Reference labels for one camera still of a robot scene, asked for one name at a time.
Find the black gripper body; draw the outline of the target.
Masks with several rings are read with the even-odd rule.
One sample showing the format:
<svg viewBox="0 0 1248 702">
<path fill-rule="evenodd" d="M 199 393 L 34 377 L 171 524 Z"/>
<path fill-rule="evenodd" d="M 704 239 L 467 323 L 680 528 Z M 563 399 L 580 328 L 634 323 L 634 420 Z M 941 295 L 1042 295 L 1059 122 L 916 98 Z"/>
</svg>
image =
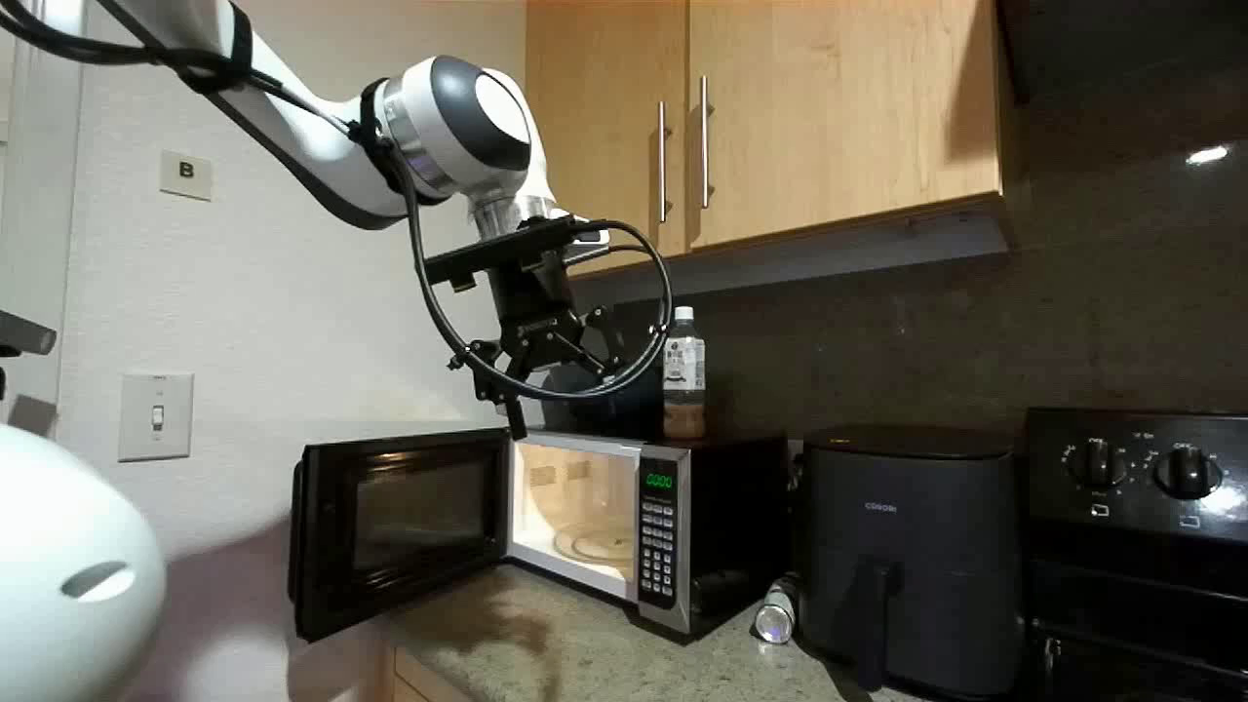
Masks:
<svg viewBox="0 0 1248 702">
<path fill-rule="evenodd" d="M 589 323 L 574 307 L 563 260 L 555 269 L 490 275 L 490 291 L 503 328 L 499 349 L 513 382 L 542 368 L 606 371 L 606 360 L 586 349 Z"/>
</svg>

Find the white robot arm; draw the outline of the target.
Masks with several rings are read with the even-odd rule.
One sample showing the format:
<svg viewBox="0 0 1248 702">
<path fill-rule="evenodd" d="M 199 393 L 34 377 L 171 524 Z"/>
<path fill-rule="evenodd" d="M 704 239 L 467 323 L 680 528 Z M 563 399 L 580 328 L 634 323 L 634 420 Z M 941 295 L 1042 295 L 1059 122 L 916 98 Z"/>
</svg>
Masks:
<svg viewBox="0 0 1248 702">
<path fill-rule="evenodd" d="M 565 245 L 586 232 L 558 208 L 519 83 L 434 56 L 355 98 L 314 98 L 234 0 L 103 0 L 195 95 L 270 150 L 344 223 L 409 223 L 430 319 L 522 438 L 533 371 L 611 371 L 586 349 Z"/>
</svg>

